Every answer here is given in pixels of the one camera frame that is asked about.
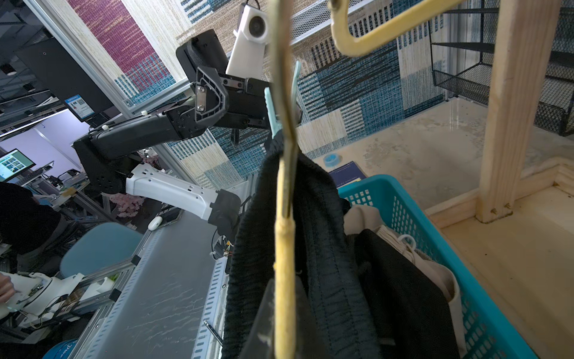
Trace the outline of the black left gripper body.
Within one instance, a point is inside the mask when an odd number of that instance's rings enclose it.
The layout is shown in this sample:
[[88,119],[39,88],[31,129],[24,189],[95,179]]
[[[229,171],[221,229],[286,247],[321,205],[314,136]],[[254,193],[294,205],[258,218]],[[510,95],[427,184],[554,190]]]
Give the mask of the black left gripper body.
[[244,130],[271,128],[265,101],[269,82],[221,76],[215,68],[200,66],[195,81],[195,129],[222,127]]

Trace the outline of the beige shorts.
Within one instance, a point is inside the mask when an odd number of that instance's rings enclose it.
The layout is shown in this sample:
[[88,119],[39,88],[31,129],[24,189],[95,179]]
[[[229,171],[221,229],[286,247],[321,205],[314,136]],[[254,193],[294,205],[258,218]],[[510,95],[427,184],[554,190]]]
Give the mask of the beige shorts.
[[450,309],[459,355],[464,357],[468,353],[468,349],[466,348],[463,328],[461,291],[453,272],[420,251],[416,247],[416,240],[411,235],[401,235],[388,227],[382,220],[379,210],[373,206],[353,206],[344,215],[343,221],[345,234],[355,235],[366,229],[373,231],[414,264],[441,290]]

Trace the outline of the yellow hanger of beige shorts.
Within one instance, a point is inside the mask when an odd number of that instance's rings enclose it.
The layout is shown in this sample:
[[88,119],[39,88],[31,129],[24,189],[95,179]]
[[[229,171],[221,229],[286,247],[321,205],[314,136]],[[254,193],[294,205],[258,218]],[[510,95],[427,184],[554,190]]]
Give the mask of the yellow hanger of beige shorts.
[[451,10],[461,1],[421,1],[361,37],[354,37],[348,30],[349,3],[349,1],[328,2],[332,20],[331,34],[336,48],[342,55],[360,57],[368,55],[432,17]]

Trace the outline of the black shorts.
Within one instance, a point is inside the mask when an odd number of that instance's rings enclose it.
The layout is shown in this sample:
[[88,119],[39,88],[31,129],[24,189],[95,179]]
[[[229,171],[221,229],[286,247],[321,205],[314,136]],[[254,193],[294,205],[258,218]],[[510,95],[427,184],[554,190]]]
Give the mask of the black shorts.
[[[252,331],[273,276],[277,173],[283,137],[270,143],[239,224],[230,265],[224,358],[264,358]],[[331,176],[299,156],[295,267],[316,332],[303,344],[329,358],[458,358],[447,301],[414,264],[372,230],[344,232],[345,202]]]

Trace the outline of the yellow hanger of black shorts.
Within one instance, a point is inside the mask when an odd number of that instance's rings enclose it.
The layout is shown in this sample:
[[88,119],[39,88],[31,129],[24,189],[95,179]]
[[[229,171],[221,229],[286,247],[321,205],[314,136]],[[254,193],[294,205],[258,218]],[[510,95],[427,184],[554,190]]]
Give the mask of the yellow hanger of black shorts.
[[274,357],[294,358],[297,340],[295,221],[293,195],[297,170],[296,96],[292,94],[292,1],[271,1],[271,74],[274,107],[283,126],[283,152],[277,173],[274,224]]

